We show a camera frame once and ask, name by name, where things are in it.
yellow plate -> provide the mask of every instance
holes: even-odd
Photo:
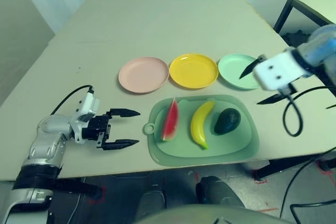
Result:
[[[189,89],[200,89],[211,85],[218,77],[217,64],[199,54],[181,55],[169,67],[172,79]]]

watermelon slice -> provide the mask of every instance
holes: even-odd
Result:
[[[178,117],[178,106],[176,99],[173,99],[172,104],[170,105],[166,118],[164,120],[164,125],[162,129],[162,140],[169,141],[172,140],[175,136],[177,130]]]

toy fruit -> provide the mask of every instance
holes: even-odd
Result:
[[[170,105],[166,118],[164,120],[164,125],[162,129],[162,140],[169,141],[172,140],[175,136],[177,130],[178,117],[178,106],[176,99],[174,98],[172,104]]]
[[[204,122],[210,111],[213,109],[215,105],[214,101],[205,102],[201,105],[194,113],[191,124],[190,124],[190,131],[193,140],[202,146],[205,149],[208,149],[208,145],[205,141],[204,135]]]
[[[219,115],[216,125],[215,133],[223,135],[230,131],[233,131],[240,124],[240,113],[236,109],[226,109],[223,110]]]

pink plate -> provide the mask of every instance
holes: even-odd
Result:
[[[134,93],[152,92],[164,85],[168,77],[168,65],[154,57],[131,60],[119,72],[120,84]]]

cutting board handle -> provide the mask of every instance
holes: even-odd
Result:
[[[143,133],[145,135],[151,135],[154,134],[155,131],[155,124],[154,123],[147,123],[145,124],[145,126],[143,127]]]

